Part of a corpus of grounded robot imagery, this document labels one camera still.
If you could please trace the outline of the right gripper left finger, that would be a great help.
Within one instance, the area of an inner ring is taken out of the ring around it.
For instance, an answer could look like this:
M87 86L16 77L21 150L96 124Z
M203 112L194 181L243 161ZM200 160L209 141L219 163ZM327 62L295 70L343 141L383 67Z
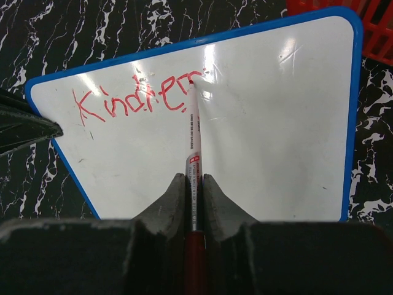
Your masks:
M2 294L182 294L185 176L132 219L1 224Z

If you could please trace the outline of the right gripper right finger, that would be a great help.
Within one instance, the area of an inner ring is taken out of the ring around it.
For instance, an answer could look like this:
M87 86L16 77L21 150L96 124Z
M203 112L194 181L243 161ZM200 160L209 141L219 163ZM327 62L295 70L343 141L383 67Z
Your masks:
M347 222L260 222L203 182L209 294L391 294L392 240Z

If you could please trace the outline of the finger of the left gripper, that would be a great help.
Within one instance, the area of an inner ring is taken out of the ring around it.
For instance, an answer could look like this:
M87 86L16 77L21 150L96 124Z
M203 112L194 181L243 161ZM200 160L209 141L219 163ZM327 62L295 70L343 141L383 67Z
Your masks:
M23 147L63 136L61 127L37 116L26 100L1 89L1 156Z

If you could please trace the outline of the red capped whiteboard marker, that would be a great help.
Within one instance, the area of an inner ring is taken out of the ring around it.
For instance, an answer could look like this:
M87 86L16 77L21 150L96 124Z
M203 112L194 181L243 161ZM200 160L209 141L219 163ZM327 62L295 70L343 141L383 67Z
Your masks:
M189 79L187 91L187 152L185 161L185 250L184 250L184 293L204 294L205 242L203 232L203 205L201 204L201 131L198 94L195 82Z

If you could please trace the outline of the blue framed whiteboard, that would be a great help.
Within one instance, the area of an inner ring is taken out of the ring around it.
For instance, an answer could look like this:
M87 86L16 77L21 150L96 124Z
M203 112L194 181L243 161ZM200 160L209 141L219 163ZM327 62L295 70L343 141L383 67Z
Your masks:
M203 172L254 218L348 214L362 22L330 7L31 79L53 145L100 219L130 219L185 171L189 81Z

